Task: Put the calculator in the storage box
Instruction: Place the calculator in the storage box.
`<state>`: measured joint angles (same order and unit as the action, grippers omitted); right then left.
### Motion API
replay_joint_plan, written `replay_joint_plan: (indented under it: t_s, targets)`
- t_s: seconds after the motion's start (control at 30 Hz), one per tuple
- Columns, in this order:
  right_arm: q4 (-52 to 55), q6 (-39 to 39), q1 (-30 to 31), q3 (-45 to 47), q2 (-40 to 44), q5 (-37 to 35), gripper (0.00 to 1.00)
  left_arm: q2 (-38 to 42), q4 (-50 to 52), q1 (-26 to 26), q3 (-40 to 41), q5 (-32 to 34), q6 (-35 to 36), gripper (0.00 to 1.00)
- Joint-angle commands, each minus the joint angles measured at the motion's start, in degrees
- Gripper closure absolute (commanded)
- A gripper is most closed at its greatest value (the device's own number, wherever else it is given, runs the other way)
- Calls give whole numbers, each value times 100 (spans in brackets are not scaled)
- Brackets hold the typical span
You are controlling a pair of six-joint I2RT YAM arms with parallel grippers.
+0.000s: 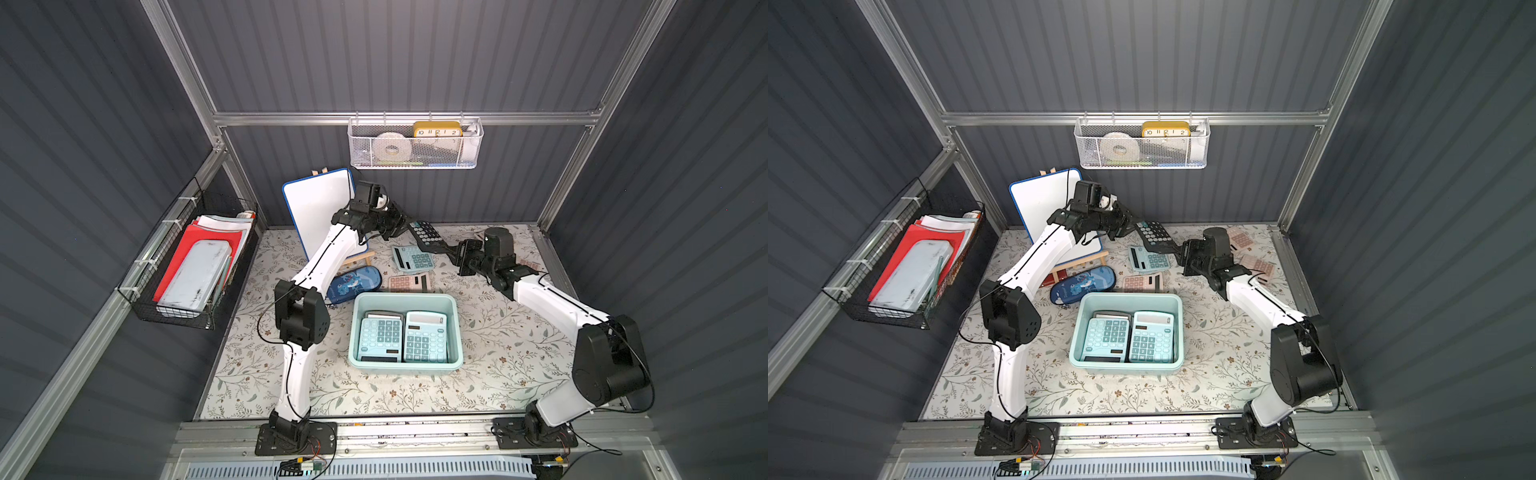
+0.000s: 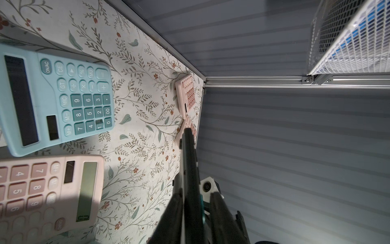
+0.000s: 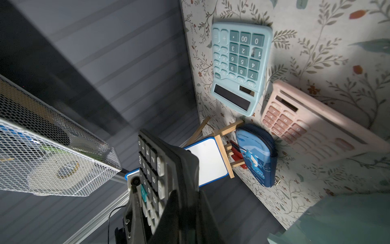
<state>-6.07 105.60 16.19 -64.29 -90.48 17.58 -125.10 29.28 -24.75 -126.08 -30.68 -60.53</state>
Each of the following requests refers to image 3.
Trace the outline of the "black calculator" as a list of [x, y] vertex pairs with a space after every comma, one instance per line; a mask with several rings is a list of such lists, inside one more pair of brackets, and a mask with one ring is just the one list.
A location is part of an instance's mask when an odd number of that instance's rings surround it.
[[146, 241], [157, 244], [197, 243], [199, 161], [141, 129], [140, 206]]

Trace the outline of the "mint green storage box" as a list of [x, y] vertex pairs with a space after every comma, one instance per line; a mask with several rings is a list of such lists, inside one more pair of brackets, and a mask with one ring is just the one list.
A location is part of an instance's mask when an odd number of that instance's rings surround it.
[[388, 244], [389, 193], [326, 197], [310, 207], [270, 244]]

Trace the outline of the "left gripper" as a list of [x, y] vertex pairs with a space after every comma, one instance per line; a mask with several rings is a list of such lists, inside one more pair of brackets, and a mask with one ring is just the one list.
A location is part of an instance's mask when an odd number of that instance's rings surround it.
[[129, 183], [129, 201], [126, 205], [126, 212], [123, 219], [123, 227], [116, 228], [116, 244], [146, 244], [146, 233], [144, 225], [144, 212], [142, 208], [142, 198], [140, 195], [141, 180], [135, 176]]

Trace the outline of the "teal calculator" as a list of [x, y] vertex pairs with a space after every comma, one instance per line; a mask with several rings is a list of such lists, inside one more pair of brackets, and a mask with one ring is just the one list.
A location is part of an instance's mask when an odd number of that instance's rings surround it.
[[248, 117], [254, 113], [265, 89], [272, 29], [257, 24], [216, 22], [211, 37], [211, 94], [228, 108]]

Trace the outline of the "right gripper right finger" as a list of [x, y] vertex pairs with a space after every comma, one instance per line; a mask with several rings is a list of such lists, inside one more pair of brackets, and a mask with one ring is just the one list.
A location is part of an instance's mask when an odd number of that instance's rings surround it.
[[198, 196], [198, 244], [224, 244], [206, 195]]

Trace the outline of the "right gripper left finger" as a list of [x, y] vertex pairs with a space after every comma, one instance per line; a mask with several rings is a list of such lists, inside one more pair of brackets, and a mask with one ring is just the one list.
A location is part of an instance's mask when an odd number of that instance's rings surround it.
[[148, 244], [180, 244], [182, 206], [177, 190], [174, 190], [167, 202], [155, 233]]

